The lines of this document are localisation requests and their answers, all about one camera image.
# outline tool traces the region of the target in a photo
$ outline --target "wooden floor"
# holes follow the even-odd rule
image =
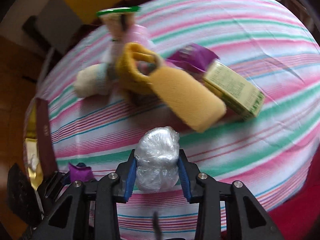
[[[18,239],[26,224],[6,205],[6,182],[9,168],[22,160],[23,121],[36,85],[23,78],[37,79],[43,60],[0,36],[0,221]]]

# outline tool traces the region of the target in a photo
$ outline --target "table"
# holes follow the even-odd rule
[[[102,26],[57,64],[36,95],[49,101],[60,171],[68,171],[68,162],[84,162],[99,179],[127,160],[145,132],[170,125],[201,172],[227,183],[241,180],[266,210],[298,192],[320,131],[319,46],[303,24],[274,0],[154,0],[142,5],[137,22],[148,28],[162,57],[191,42],[213,50],[265,93],[259,117],[236,122],[230,114],[198,134],[155,98],[132,106],[117,87],[110,97],[77,98],[77,72],[100,63],[111,44]],[[156,194],[135,188],[127,204],[117,205],[121,237],[154,239],[151,217],[158,211],[165,239],[193,239],[197,208],[179,183]],[[223,203],[221,214],[224,230]]]

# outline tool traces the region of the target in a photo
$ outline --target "black device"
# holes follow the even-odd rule
[[[127,162],[99,181],[75,181],[52,206],[32,235],[32,240],[87,240],[90,201],[95,201],[95,240],[120,240],[116,203],[126,203],[132,195],[137,163],[132,150]],[[178,160],[183,195],[189,203],[199,203],[195,240],[220,240],[220,201],[225,201],[227,239],[284,240],[279,229],[241,181],[218,182],[190,163],[183,150]],[[44,198],[61,190],[55,177]]]

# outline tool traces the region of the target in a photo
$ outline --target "screw head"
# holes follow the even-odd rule
[[[241,181],[237,180],[234,182],[234,185],[235,185],[235,187],[242,187],[243,183]]]
[[[116,178],[118,178],[118,174],[116,174],[115,172],[113,172],[113,173],[110,173],[110,174],[108,175],[108,177],[109,177],[109,179],[116,179]]]
[[[208,177],[208,175],[205,174],[205,173],[203,173],[203,172],[201,172],[201,173],[198,174],[198,178],[199,178],[199,179],[206,179],[207,177]]]
[[[76,180],[76,181],[74,181],[74,182],[72,183],[72,185],[73,185],[74,187],[80,187],[81,181]]]

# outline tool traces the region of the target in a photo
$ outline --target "small purple object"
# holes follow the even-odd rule
[[[202,74],[207,71],[210,63],[219,57],[211,50],[191,43],[166,59],[184,70]]]
[[[80,181],[88,181],[90,179],[94,179],[93,172],[91,167],[77,167],[68,163],[68,167],[70,170],[70,181],[71,183],[80,180]]]

